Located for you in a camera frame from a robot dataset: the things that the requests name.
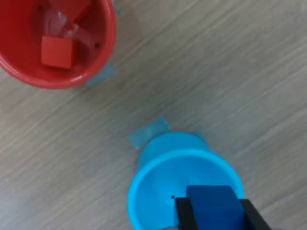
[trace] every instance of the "red bowl rim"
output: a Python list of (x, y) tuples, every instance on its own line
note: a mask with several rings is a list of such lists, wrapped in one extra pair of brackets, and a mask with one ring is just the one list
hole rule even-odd
[(22, 69), (18, 69), (14, 64), (8, 62), (5, 56), (0, 52), (0, 66), (16, 79), (38, 87), (45, 89), (65, 89), (76, 85), (80, 85), (90, 78), (92, 78), (107, 62), (109, 59), (116, 38), (116, 17), (112, 4), (112, 0), (100, 0), (102, 9), (106, 18), (106, 37), (104, 45), (101, 46), (98, 57), (92, 62), (91, 65), (79, 76), (74, 78), (63, 79), (63, 81), (49, 82), (33, 78), (33, 76), (23, 73)]

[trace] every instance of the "red cube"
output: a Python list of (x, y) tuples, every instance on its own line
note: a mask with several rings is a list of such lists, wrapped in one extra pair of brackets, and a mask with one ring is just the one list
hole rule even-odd
[(53, 0), (54, 6), (72, 23), (78, 23), (93, 7), (92, 0)]
[(43, 36), (42, 63), (46, 66), (70, 69), (78, 57), (78, 44), (69, 38)]

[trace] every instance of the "red bowl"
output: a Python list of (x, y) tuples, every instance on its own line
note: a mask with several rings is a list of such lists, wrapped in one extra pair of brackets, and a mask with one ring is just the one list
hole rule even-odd
[[(76, 65), (69, 70), (43, 66), (43, 35), (77, 40)], [(63, 89), (84, 83), (105, 65), (115, 37), (111, 0), (93, 0), (92, 10), (78, 25), (67, 22), (50, 0), (0, 1), (0, 66), (29, 85)]]

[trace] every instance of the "wood grain surface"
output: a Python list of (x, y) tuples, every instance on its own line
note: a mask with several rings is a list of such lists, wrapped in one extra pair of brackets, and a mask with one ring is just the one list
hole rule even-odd
[(49, 91), (0, 70), (0, 229), (132, 229), (127, 136), (162, 115), (204, 134), (272, 227), (306, 230), (307, 2), (115, 2), (104, 82)]

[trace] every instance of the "blue cube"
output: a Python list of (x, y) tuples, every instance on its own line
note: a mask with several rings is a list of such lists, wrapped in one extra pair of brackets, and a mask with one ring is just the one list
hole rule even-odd
[(229, 186), (188, 186), (199, 230), (242, 230), (244, 209)]

